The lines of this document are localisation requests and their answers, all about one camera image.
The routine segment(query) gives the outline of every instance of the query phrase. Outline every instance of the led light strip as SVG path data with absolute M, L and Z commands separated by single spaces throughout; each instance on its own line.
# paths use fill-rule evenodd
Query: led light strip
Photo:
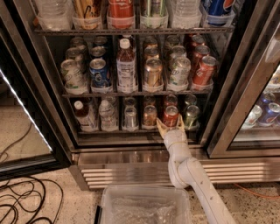
M 32 117 L 29 115 L 29 112 L 27 111 L 27 109 L 25 108 L 24 104 L 21 102 L 21 100 L 19 99 L 19 97 L 17 96 L 16 91 L 13 89 L 13 87 L 11 86 L 11 84 L 9 83 L 8 79 L 6 78 L 6 76 L 4 75 L 4 73 L 2 72 L 1 68 L 0 68 L 0 76 L 3 77 L 3 80 L 7 83 L 7 85 L 10 88 L 10 91 L 16 96 L 18 103 L 20 104 L 20 106 L 24 109 L 24 112 L 28 115 L 30 121 L 34 124 L 35 129 L 38 131 L 38 133 L 41 135 L 41 137 L 43 138 L 46 146 L 49 148 L 50 151 L 53 151 L 52 147 L 49 145 L 49 143 L 46 141 L 45 137 L 43 136 L 43 134 L 40 132 L 39 128 L 37 127 L 36 123 L 34 122 L 34 120 L 32 119 Z

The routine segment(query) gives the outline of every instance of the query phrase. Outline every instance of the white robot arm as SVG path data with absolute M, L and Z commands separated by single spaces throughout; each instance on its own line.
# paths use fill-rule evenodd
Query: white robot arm
M 199 160 L 189 150 L 182 117 L 176 129 L 169 129 L 157 119 L 159 132 L 169 151 L 168 172 L 176 188 L 191 186 L 197 194 L 210 224 L 233 224 L 231 213 L 216 192 Z

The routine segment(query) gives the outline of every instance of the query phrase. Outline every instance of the refrigerator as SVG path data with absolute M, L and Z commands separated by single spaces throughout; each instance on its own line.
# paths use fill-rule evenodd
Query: refrigerator
M 43 145 L 49 149 L 36 157 L 2 162 L 0 179 L 46 172 L 69 167 L 82 190 L 108 185 L 170 186 L 168 152 L 157 129 L 143 126 L 143 100 L 156 96 L 161 104 L 167 95 L 176 95 L 182 108 L 186 95 L 197 97 L 200 116 L 197 125 L 186 129 L 192 154 L 202 163 L 214 183 L 279 181 L 280 150 L 277 119 L 266 127 L 255 121 L 245 129 L 250 112 L 263 94 L 277 96 L 274 82 L 279 70 L 279 1 L 235 1 L 230 24 L 191 28 L 167 27 L 148 29 L 140 26 L 141 2 L 135 1 L 135 26 L 131 29 L 109 29 L 107 11 L 101 27 L 63 31 L 42 29 L 35 19 L 38 8 L 34 1 L 0 1 L 1 74 L 14 97 L 28 114 Z M 181 91 L 164 88 L 144 91 L 142 43 L 154 35 L 163 49 L 169 35 L 178 35 L 183 43 L 189 35 L 202 35 L 218 61 L 218 72 L 209 89 L 188 87 Z M 96 37 L 110 43 L 111 74 L 116 77 L 116 51 L 120 35 L 136 39 L 138 86 L 132 93 L 119 91 L 116 78 L 113 90 L 96 93 L 69 94 L 61 77 L 61 63 L 71 39 L 83 37 L 90 49 Z M 118 105 L 118 126 L 102 130 L 97 113 L 97 129 L 81 129 L 74 113 L 74 102 L 94 101 L 96 111 L 102 97 L 114 96 Z M 123 101 L 134 97 L 137 105 L 137 129 L 123 126 Z

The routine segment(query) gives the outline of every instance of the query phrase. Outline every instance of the cable on floor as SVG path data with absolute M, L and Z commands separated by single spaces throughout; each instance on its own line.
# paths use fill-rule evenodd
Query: cable on floor
M 18 218 L 20 218 L 20 216 L 23 217 L 23 215 L 21 213 L 19 213 L 18 208 L 21 208 L 24 212 L 26 212 L 28 214 L 33 214 L 32 217 L 26 222 L 26 224 L 33 224 L 38 221 L 47 221 L 50 224 L 55 223 L 55 221 L 58 219 L 60 210 L 62 208 L 62 202 L 63 202 L 63 198 L 64 198 L 64 193 L 63 193 L 61 186 L 58 183 L 56 183 L 55 181 L 52 181 L 50 179 L 37 179 L 34 177 L 27 177 L 27 178 L 31 179 L 31 180 L 21 181 L 21 182 L 15 183 L 15 184 L 10 184 L 10 181 L 8 181 L 4 185 L 0 185 L 0 193 L 5 190 L 11 191 L 10 194 L 0 195 L 0 200 L 7 200 L 7 199 L 14 200 L 14 203 L 10 203 L 10 204 L 5 203 L 2 205 L 0 204 L 0 207 L 9 208 L 8 212 L 5 213 L 3 215 L 3 218 L 0 220 L 0 223 L 7 223 L 7 221 L 4 222 L 4 220 L 8 217 L 9 214 L 13 215 L 12 220 L 10 221 L 10 224 L 16 223 Z M 60 195 L 61 195 L 60 202 L 59 202 L 58 210 L 55 214 L 53 221 L 51 221 L 51 219 L 49 217 L 36 218 L 38 213 L 42 210 L 42 207 L 44 206 L 45 199 L 46 199 L 46 193 L 47 193 L 46 190 L 47 189 L 46 189 L 44 182 L 51 182 L 51 183 L 55 184 L 60 190 Z M 26 185 L 30 189 L 27 189 L 23 193 L 19 193 L 16 190 L 14 190 L 15 187 L 24 186 L 26 188 Z M 33 210 L 28 210 L 24 207 L 23 204 L 24 204 L 25 200 L 28 200 L 31 197 L 39 197 L 40 201 L 39 201 L 38 207 L 36 207 Z
M 264 194 L 260 194 L 260 193 L 257 193 L 257 192 L 253 192 L 253 191 L 250 191 L 248 188 L 245 188 L 241 185 L 238 185 L 238 184 L 234 184 L 235 186 L 241 188 L 242 190 L 248 192 L 248 193 L 251 193 L 251 194 L 254 194 L 255 196 L 258 196 L 258 197 L 261 197 L 261 198 L 264 198 L 264 199 L 269 199 L 269 200 L 277 200 L 277 199 L 280 199 L 280 196 L 269 196 L 269 195 L 264 195 Z
M 7 151 L 8 151 L 13 145 L 15 145 L 15 144 L 17 144 L 18 142 L 20 142 L 21 140 L 23 140 L 23 139 L 28 135 L 28 133 L 29 133 L 29 131 L 31 130 L 31 128 L 32 128 L 32 123 L 30 122 L 30 125 L 29 125 L 28 130 L 27 130 L 17 141 L 15 141 L 15 142 L 9 144 L 6 148 L 4 148 L 4 149 L 0 152 L 0 163 L 3 163 L 4 161 L 6 161 L 6 160 L 8 159 L 9 154 L 7 153 Z M 5 155 L 6 158 L 5 158 L 3 161 L 1 161 L 3 155 Z

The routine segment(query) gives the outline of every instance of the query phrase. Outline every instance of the floor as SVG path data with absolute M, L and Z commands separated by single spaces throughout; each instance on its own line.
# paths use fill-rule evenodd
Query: floor
M 62 207 L 59 211 L 57 224 L 86 224 L 92 223 L 95 221 L 95 212 L 98 205 L 101 204 L 102 200 L 102 190 L 100 191 L 81 191 L 80 188 L 76 185 L 75 180 L 71 176 L 68 169 L 51 171 L 47 173 L 42 173 L 35 175 L 37 179 L 44 179 L 43 183 L 45 184 L 45 202 L 36 215 L 36 217 L 48 217 L 51 221 L 54 220 L 56 213 L 58 212 L 61 200 L 61 190 L 60 188 L 50 182 L 54 181 L 63 190 L 63 201 Z M 10 181 L 9 186 L 12 183 L 17 183 L 19 181 L 32 180 L 30 178 L 18 178 Z M 13 194 L 11 190 L 5 187 L 6 182 L 0 182 L 0 223 L 11 223 L 15 217 L 13 212 L 1 222 L 2 218 L 5 216 L 9 207 L 2 207 L 3 204 L 12 205 L 15 202 L 11 196 L 8 194 Z M 255 183 L 255 184 L 241 184 L 246 186 L 247 189 L 270 196 L 280 195 L 280 185 L 278 183 Z M 20 185 L 14 186 L 12 189 L 17 193 L 25 193 L 31 190 L 30 183 L 22 183 Z M 235 185 L 217 185 L 217 191 L 225 204 L 227 205 L 228 210 L 233 215 L 236 223 L 241 224 L 253 224 L 253 223 L 269 223 L 269 224 L 280 224 L 280 198 L 277 199 L 264 199 L 251 193 L 248 193 L 242 190 Z M 43 192 L 43 188 L 40 186 L 39 182 L 35 183 L 35 190 Z M 191 188 L 186 189 L 189 194 L 190 200 L 190 209 L 192 214 L 192 223 L 195 224 L 207 224 L 206 216 L 203 212 L 203 209 L 196 197 L 195 193 Z M 20 202 L 24 205 L 25 208 L 29 210 L 35 210 L 39 206 L 39 196 L 33 192 L 31 195 L 22 198 Z M 19 207 L 19 204 L 16 205 L 18 209 L 18 218 L 15 223 L 26 223 L 34 213 L 27 213 Z M 47 223 L 43 220 L 36 223 Z

